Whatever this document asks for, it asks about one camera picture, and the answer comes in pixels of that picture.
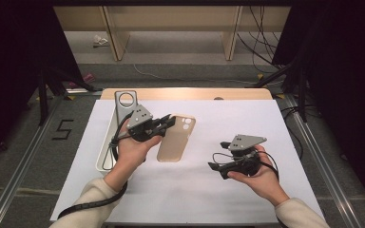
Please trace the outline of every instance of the table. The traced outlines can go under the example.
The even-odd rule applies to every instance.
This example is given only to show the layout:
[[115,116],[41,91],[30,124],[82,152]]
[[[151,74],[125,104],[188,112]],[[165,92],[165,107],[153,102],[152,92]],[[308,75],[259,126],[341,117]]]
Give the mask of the table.
[[[93,108],[51,220],[56,220],[78,198],[89,180],[102,176],[95,169],[95,162],[114,109],[110,95],[115,90],[105,90],[102,100]],[[135,91],[139,103],[155,117],[173,110],[195,116],[197,124],[179,162],[157,162],[158,146],[149,151],[108,223],[152,226],[278,223],[268,201],[242,183],[223,180],[207,166],[214,152],[228,153],[219,143],[231,141],[235,134],[266,137],[268,141],[263,145],[277,161],[282,186],[291,197],[303,199],[322,216],[278,106],[266,89],[137,88]],[[238,94],[245,95],[240,99]],[[214,101],[216,97],[224,100]]]

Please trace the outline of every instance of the gray floor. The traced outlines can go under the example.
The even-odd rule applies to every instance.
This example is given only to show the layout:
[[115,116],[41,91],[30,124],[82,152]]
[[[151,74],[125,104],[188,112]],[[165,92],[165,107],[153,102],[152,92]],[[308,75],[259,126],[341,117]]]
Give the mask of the gray floor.
[[[259,76],[259,71],[253,65],[252,55],[240,41],[237,42],[233,61],[224,60],[220,35],[216,32],[134,32],[126,47],[127,54],[121,62],[114,62],[108,47],[92,47],[96,34],[106,38],[103,32],[67,32],[81,71],[83,74],[90,72],[95,75],[96,81],[91,84],[96,87],[243,87],[256,82]],[[254,45],[248,34],[241,34],[241,37],[250,46]],[[276,42],[272,34],[268,34],[267,38],[271,43]],[[268,57],[264,46],[258,45],[257,51]],[[274,71],[273,67],[259,58],[254,63],[262,70]],[[268,86],[274,94],[279,93],[279,80]],[[0,151],[0,195],[37,130],[39,105],[36,97],[37,95],[30,99],[30,110],[25,110],[11,129],[11,134],[6,139],[9,149]],[[97,99],[99,96],[79,95],[59,103],[45,138],[1,222],[1,227],[50,225],[48,220],[51,210],[58,199]],[[285,99],[277,99],[277,102],[280,108],[287,106]],[[317,110],[313,108],[309,108],[307,113],[308,124],[324,157],[353,205],[361,227],[365,227],[363,186],[350,165],[339,156],[340,149],[323,117],[319,117]],[[64,132],[57,132],[62,120],[73,120],[64,125],[71,129],[71,133],[67,140],[55,141],[53,138],[65,136]],[[301,162],[327,222],[331,227],[346,227],[293,117],[287,123],[301,139],[304,147]],[[293,141],[299,152],[299,143],[295,138]]]

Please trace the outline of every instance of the white table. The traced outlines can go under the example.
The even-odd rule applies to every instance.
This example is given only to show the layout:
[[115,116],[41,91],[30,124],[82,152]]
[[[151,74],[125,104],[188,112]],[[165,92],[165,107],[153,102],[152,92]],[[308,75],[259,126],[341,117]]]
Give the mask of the white table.
[[[208,162],[220,142],[236,134],[262,136],[276,160],[280,183],[322,216],[287,128],[273,100],[140,101],[155,118],[169,113],[195,116],[197,124],[179,162],[158,162],[159,146],[134,173],[109,223],[138,225],[263,225],[277,223],[273,206],[248,186],[223,180]],[[114,111],[114,101],[96,102],[51,220],[79,197],[85,184],[102,177],[95,164]]]

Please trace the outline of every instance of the phone case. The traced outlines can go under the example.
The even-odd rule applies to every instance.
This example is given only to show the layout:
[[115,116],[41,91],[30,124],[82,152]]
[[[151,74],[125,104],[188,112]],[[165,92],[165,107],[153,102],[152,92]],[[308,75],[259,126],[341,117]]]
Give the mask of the phone case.
[[170,118],[176,117],[176,123],[167,129],[160,144],[157,160],[159,162],[178,162],[188,143],[189,136],[195,126],[195,117],[172,114]]

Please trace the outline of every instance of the gray bracket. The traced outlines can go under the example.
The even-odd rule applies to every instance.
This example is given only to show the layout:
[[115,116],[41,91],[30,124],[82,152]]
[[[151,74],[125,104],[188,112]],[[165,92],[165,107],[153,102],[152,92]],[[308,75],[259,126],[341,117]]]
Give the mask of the gray bracket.
[[130,129],[139,124],[143,124],[153,118],[153,115],[141,104],[135,107],[135,110],[129,120],[126,128]]
[[228,149],[230,151],[248,149],[251,146],[260,144],[266,141],[264,137],[236,135],[233,141],[230,143]]
[[[127,94],[132,101],[121,101],[122,97]],[[126,115],[131,113],[138,106],[138,97],[136,91],[116,91],[115,92],[115,109],[117,112],[117,124],[120,124]]]

